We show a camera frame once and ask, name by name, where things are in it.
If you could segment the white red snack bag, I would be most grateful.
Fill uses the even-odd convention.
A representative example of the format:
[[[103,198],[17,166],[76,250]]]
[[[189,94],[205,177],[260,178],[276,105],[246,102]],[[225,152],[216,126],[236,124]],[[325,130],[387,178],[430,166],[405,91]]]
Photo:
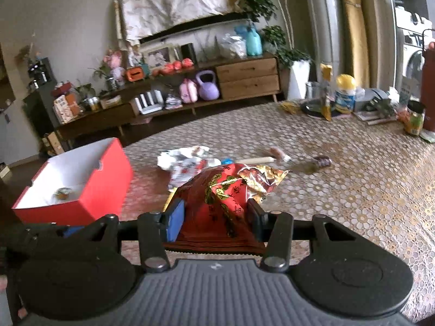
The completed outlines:
[[[185,183],[200,174],[205,168],[220,166],[217,158],[187,158],[177,162],[171,169],[168,189],[172,190],[183,186]]]

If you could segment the large red snack bag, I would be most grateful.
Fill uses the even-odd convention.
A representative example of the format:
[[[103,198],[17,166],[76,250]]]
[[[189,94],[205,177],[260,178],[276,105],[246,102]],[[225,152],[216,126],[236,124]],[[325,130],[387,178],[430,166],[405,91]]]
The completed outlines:
[[[255,239],[245,221],[247,201],[261,205],[287,174],[242,163],[204,169],[176,190],[173,199],[185,204],[184,223],[176,241],[164,246],[179,252],[261,255],[265,243]]]

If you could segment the blue cookie snack bag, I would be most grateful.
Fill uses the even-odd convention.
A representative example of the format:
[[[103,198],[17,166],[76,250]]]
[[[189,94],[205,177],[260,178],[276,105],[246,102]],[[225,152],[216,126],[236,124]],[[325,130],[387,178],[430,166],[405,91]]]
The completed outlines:
[[[229,164],[232,164],[232,163],[234,163],[234,161],[231,158],[225,158],[225,159],[223,159],[221,161],[222,165],[229,165]]]

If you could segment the yellow triangular snack packet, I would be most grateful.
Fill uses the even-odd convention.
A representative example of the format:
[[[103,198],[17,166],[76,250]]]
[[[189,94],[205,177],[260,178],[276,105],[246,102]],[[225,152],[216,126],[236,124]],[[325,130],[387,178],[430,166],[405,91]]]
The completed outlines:
[[[169,193],[167,200],[165,201],[164,207],[162,209],[163,212],[169,207],[169,205],[170,205],[170,203],[175,195],[175,192],[176,192],[176,188],[170,190],[170,193]]]

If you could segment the white snack wrapper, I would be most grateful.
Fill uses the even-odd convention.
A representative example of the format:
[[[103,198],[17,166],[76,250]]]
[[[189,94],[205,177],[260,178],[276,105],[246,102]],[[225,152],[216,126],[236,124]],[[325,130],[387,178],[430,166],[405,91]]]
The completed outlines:
[[[157,157],[157,166],[165,171],[169,171],[178,162],[191,158],[203,158],[208,153],[208,146],[191,146],[170,149],[160,153]]]

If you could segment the white router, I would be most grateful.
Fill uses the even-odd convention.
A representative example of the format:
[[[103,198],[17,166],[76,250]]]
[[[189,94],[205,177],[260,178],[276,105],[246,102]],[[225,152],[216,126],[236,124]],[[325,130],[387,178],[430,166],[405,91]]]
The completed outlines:
[[[148,115],[164,109],[164,99],[159,90],[150,90],[134,98],[139,113]]]

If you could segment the glass cup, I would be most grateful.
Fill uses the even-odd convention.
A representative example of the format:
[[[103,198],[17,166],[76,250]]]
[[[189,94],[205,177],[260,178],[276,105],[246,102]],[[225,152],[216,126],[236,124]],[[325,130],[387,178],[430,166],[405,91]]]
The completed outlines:
[[[320,111],[321,108],[321,89],[317,82],[306,83],[306,105],[313,111]]]

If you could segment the purple kettlebell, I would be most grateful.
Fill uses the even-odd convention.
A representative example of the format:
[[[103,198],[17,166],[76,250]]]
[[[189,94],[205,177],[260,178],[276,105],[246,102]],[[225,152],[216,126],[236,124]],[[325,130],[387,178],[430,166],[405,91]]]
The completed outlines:
[[[212,80],[209,82],[204,82],[201,78],[203,76],[211,76]],[[199,96],[205,101],[217,100],[220,96],[218,86],[216,84],[216,74],[212,70],[199,71],[195,75],[196,81],[199,85]]]

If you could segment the orange tissue box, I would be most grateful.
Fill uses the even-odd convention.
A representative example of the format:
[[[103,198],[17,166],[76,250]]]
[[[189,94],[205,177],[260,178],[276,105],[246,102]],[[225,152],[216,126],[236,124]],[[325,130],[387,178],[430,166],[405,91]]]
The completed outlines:
[[[125,72],[125,75],[128,81],[131,83],[143,80],[145,78],[145,73],[141,66],[128,68]]]

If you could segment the black coffee machine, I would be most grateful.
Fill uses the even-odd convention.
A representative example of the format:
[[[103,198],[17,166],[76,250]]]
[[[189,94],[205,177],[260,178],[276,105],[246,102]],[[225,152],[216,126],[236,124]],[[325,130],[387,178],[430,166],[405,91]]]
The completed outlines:
[[[30,62],[27,72],[30,79],[28,84],[28,89],[30,92],[37,90],[42,85],[50,83],[54,80],[54,75],[48,57],[38,59],[35,62]]]

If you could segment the pink plush flower toy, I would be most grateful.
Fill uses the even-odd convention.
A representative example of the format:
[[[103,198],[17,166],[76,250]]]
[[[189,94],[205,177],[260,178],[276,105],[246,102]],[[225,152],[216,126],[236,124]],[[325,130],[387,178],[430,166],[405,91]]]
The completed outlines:
[[[122,53],[119,50],[109,49],[103,57],[103,62],[110,69],[110,75],[119,86],[125,83],[125,68],[123,67]]]

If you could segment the black speaker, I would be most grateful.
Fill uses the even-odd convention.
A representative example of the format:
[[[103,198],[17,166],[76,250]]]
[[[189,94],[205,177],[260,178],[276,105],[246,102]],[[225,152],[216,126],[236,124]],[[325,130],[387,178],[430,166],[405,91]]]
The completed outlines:
[[[183,59],[190,59],[194,64],[196,64],[197,61],[197,57],[196,57],[196,53],[195,53],[195,49],[192,43],[187,43],[184,45],[181,45],[180,47],[181,49],[181,54]]]

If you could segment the clear plastic bag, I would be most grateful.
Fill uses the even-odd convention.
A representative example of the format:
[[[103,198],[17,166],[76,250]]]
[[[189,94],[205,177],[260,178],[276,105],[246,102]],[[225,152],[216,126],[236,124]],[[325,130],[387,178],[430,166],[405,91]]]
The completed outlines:
[[[247,56],[246,43],[239,35],[225,34],[219,39],[220,55],[226,59],[243,59]]]

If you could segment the dark red thermos bottle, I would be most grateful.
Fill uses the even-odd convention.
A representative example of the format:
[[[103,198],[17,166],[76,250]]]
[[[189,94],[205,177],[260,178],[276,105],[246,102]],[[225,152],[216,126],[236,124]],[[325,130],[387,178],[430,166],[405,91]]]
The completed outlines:
[[[420,101],[425,106],[425,120],[423,128],[427,131],[435,131],[435,50],[434,41],[430,41],[428,47],[422,50],[425,59],[422,67],[421,97]]]

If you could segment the potted green tree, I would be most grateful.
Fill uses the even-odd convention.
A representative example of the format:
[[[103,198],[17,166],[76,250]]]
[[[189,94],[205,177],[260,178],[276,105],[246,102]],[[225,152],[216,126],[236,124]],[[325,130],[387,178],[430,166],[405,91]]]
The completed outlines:
[[[304,99],[311,57],[296,48],[288,0],[240,0],[239,9],[250,22],[265,22],[260,32],[262,42],[277,58],[279,67],[288,72],[286,99]]]

